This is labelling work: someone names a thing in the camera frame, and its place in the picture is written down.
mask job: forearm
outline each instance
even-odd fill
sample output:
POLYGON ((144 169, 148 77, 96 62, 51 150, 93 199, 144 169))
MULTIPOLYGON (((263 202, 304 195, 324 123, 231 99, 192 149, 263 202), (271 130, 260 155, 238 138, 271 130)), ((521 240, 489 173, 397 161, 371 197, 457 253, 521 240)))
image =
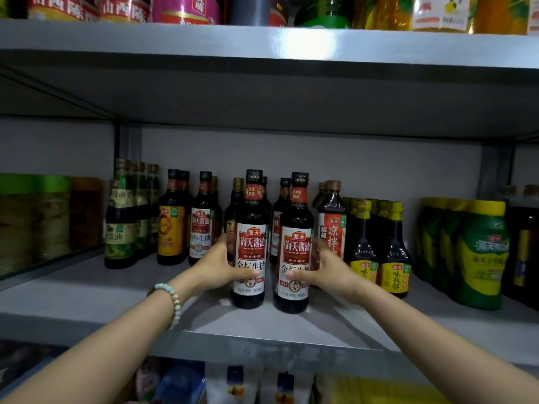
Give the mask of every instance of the forearm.
MULTIPOLYGON (((189 281, 171 282, 183 304, 189 281)), ((170 324, 170 295, 154 292, 27 380, 2 404, 109 404, 170 324)))
POLYGON ((539 381, 361 281, 357 301, 412 363, 454 404, 537 402, 539 381))

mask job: hand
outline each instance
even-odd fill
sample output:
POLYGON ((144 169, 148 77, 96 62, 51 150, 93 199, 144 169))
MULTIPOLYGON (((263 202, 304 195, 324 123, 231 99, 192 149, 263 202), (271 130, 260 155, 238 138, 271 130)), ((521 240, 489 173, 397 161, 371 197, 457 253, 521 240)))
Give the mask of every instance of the hand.
POLYGON ((187 299, 200 295, 205 290, 219 288, 234 279, 251 279, 260 275, 258 269, 233 268, 229 265, 226 260, 227 241, 230 242, 227 234, 221 235, 200 261, 172 280, 183 284, 187 282, 187 299))
POLYGON ((361 288, 370 283, 367 279, 352 271, 322 240, 313 240, 312 258, 320 261, 319 270, 293 269, 286 273, 287 278, 319 286, 327 293, 358 303, 361 288))

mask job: white wall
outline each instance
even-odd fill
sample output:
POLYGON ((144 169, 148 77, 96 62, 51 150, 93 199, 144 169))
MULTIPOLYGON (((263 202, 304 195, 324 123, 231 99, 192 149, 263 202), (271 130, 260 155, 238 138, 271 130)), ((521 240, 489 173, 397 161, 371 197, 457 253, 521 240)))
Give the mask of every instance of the white wall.
POLYGON ((513 179, 522 194, 526 184, 539 184, 539 145, 520 145, 515 151, 513 179))
POLYGON ((481 162, 481 147, 468 143, 159 127, 144 127, 142 140, 142 161, 161 166, 164 184, 167 168, 189 170, 193 194, 200 170, 219 176, 223 208, 246 169, 264 170, 272 203, 280 177, 308 172, 311 199, 318 182, 340 180, 343 196, 403 201, 405 238, 419 198, 475 198, 481 162))
POLYGON ((113 166, 111 123, 0 118, 0 173, 91 176, 108 182, 113 166))

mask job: metal shelf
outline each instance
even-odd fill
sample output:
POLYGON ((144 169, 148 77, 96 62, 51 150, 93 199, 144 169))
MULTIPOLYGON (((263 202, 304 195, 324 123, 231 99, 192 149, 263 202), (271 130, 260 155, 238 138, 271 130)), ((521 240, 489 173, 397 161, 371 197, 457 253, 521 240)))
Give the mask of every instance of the metal shelf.
POLYGON ((131 121, 475 141, 537 131, 534 37, 29 20, 0 33, 6 68, 131 121))
MULTIPOLYGON (((0 339, 72 346, 143 299, 153 284, 187 267, 161 267, 151 256, 112 271, 98 256, 5 289, 0 292, 0 339)), ((270 281, 265 303, 255 310, 234 308, 227 294, 228 288, 191 299, 179 329, 165 333, 152 354, 363 377, 419 374, 363 309, 322 291, 312 290, 310 306, 300 315, 273 307, 270 281)), ((419 280, 406 301, 505 360, 539 367, 539 312, 512 300, 504 301, 501 312, 474 310, 419 280)))

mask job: green lid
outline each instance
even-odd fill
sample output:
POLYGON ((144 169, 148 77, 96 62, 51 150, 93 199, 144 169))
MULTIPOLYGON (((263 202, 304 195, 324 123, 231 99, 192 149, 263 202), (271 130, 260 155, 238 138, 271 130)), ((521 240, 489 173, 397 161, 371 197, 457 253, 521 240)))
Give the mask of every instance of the green lid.
POLYGON ((0 194, 31 194, 37 191, 35 175, 0 173, 0 194))
POLYGON ((40 193, 69 193, 71 182, 65 176, 42 175, 37 176, 38 191, 40 193))

